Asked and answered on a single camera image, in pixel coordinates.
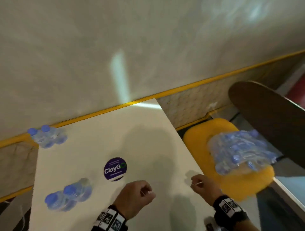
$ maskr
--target yellow cushion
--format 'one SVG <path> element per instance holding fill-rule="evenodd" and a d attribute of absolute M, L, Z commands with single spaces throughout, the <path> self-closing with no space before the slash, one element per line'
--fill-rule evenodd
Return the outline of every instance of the yellow cushion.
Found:
<path fill-rule="evenodd" d="M 212 119 L 190 128 L 185 133 L 183 141 L 204 175 L 218 182 L 223 192 L 229 197 L 242 201 L 247 196 L 254 195 L 267 187 L 273 181 L 274 170 L 272 166 L 268 166 L 260 172 L 245 175 L 219 175 L 215 170 L 207 142 L 212 136 L 221 132 L 234 131 L 238 131 L 238 129 L 229 121 Z"/>

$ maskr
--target fist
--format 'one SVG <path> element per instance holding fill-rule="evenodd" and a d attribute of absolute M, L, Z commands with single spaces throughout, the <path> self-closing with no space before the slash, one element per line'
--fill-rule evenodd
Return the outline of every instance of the fist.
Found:
<path fill-rule="evenodd" d="M 213 206 L 218 197 L 224 195 L 219 185 L 207 176 L 198 174 L 193 176 L 191 180 L 191 188 L 193 191 L 198 193 L 210 206 Z"/>
<path fill-rule="evenodd" d="M 128 183 L 113 204 L 127 220 L 130 220 L 156 197 L 156 194 L 152 190 L 151 186 L 145 180 Z"/>

